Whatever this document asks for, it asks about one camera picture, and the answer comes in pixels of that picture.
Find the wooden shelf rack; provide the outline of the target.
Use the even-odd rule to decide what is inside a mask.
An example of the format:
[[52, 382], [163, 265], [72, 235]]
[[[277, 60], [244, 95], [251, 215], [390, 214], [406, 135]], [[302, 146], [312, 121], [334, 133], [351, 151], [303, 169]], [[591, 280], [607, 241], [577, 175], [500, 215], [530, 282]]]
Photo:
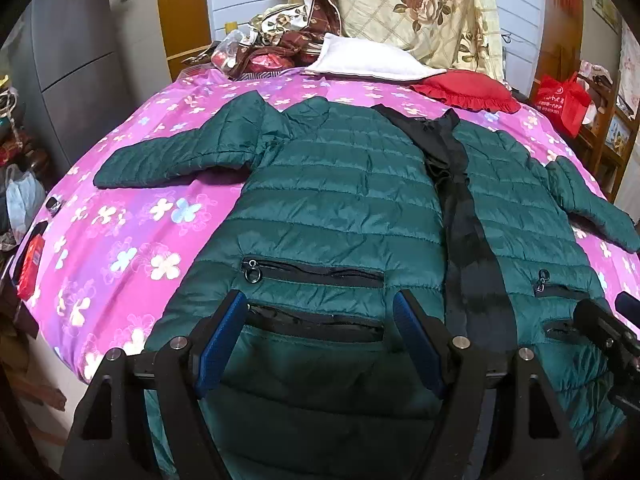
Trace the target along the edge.
[[581, 125], [570, 141], [578, 159], [596, 180], [604, 196], [614, 203], [639, 132], [639, 111], [631, 113], [620, 95], [622, 72], [606, 76], [602, 70], [582, 70], [578, 81], [592, 97], [596, 114]]

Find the white plastic bag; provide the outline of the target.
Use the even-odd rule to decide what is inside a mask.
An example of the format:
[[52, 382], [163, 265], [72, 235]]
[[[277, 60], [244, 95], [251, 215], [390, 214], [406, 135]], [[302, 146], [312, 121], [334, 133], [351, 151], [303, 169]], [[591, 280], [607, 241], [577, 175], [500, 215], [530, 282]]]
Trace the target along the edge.
[[46, 192], [31, 171], [15, 164], [6, 170], [6, 206], [14, 240], [21, 243], [46, 199]]

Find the red shopping bag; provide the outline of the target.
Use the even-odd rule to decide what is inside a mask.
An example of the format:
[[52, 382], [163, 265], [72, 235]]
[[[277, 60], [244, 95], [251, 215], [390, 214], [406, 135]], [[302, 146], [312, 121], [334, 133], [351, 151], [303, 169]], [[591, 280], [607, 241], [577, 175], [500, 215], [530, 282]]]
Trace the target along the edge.
[[578, 82], [578, 73], [558, 81], [544, 75], [533, 99], [533, 106], [549, 119], [555, 130], [570, 139], [578, 136], [585, 118], [590, 96]]

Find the red packet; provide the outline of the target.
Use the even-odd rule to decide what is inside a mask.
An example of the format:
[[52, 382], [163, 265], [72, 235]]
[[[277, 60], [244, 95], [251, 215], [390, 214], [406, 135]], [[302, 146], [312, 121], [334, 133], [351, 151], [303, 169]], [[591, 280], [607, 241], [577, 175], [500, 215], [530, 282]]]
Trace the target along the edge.
[[17, 285], [17, 296], [23, 301], [29, 300], [35, 291], [43, 246], [41, 234], [36, 234], [28, 244]]

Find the pink floral bed cover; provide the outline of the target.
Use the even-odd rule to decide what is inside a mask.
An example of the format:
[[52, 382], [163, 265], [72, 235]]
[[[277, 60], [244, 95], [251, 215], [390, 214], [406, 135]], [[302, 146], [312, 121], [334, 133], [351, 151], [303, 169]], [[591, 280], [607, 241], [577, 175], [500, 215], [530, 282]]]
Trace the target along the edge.
[[[121, 148], [201, 127], [224, 104], [253, 91], [278, 110], [321, 96], [352, 106], [383, 105], [409, 117], [432, 119], [454, 112], [472, 124], [510, 134], [538, 162], [568, 158], [591, 191], [605, 200], [548, 119], [529, 106], [515, 114], [475, 113], [422, 96], [408, 84], [304, 70], [253, 81], [232, 81], [214, 68], [181, 77], [72, 167], [53, 189], [58, 211], [40, 211], [29, 231], [30, 238], [41, 234], [44, 246], [28, 310], [47, 343], [83, 382], [92, 381], [114, 348], [128, 356], [160, 350], [146, 346], [152, 329], [183, 274], [232, 211], [248, 173], [215, 168], [157, 188], [98, 188], [94, 177]], [[626, 252], [585, 221], [573, 219], [570, 225], [605, 293], [605, 304], [596, 304], [614, 313], [620, 292], [638, 295], [639, 248]], [[589, 342], [599, 350], [574, 329], [573, 314], [552, 322], [547, 335], [570, 344]]]

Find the white pillow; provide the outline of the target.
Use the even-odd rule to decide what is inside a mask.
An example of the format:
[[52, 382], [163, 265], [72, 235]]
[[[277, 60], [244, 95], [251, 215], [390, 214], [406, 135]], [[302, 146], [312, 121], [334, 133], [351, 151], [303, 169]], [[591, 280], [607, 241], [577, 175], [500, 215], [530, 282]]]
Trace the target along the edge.
[[411, 82], [446, 73], [446, 70], [426, 66], [391, 44], [326, 34], [318, 58], [306, 67], [306, 72]]

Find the grey wardrobe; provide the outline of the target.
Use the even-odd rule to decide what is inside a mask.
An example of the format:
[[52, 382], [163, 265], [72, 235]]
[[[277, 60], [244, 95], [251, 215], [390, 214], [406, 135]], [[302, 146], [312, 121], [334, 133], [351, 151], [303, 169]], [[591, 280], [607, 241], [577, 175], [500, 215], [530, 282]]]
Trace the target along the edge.
[[156, 0], [32, 0], [1, 61], [54, 178], [170, 83]]

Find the beige floral quilt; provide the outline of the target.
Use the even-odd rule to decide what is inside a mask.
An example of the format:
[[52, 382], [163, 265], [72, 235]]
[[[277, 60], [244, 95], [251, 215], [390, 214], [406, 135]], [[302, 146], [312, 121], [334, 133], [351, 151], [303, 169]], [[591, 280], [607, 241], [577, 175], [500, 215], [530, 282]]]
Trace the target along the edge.
[[311, 0], [309, 26], [391, 44], [434, 68], [504, 81], [496, 0]]

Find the brown patterned blanket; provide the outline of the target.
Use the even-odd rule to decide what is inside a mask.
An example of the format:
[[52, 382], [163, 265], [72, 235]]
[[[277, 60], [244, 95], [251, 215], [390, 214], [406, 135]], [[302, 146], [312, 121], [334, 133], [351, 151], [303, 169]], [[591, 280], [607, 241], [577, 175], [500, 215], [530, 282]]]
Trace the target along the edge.
[[209, 49], [210, 62], [232, 79], [249, 73], [307, 66], [319, 56], [324, 36], [341, 35], [338, 0], [288, 0], [252, 18]]

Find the dark green puffer jacket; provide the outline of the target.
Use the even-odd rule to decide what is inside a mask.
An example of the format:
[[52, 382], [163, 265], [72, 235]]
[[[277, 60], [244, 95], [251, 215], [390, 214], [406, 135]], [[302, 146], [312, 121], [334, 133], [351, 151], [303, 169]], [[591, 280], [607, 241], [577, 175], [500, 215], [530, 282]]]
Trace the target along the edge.
[[630, 218], [566, 157], [447, 112], [409, 117], [321, 96], [278, 110], [237, 96], [201, 127], [121, 148], [98, 188], [157, 188], [215, 168], [248, 173], [155, 323], [157, 350], [232, 290], [247, 322], [202, 401], [235, 479], [405, 479], [440, 403], [393, 320], [408, 290], [454, 335], [541, 360], [581, 453], [625, 416], [589, 342], [550, 338], [582, 298], [605, 304], [570, 222], [636, 252]]

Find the red ruffled pillow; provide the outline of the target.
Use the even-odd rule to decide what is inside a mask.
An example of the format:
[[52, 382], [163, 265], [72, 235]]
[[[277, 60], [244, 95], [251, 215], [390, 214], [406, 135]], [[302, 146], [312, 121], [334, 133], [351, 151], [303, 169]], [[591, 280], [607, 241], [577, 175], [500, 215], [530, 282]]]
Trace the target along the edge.
[[484, 110], [515, 114], [521, 108], [520, 102], [501, 82], [470, 70], [447, 70], [412, 84], [410, 89], [432, 100], [470, 112]]

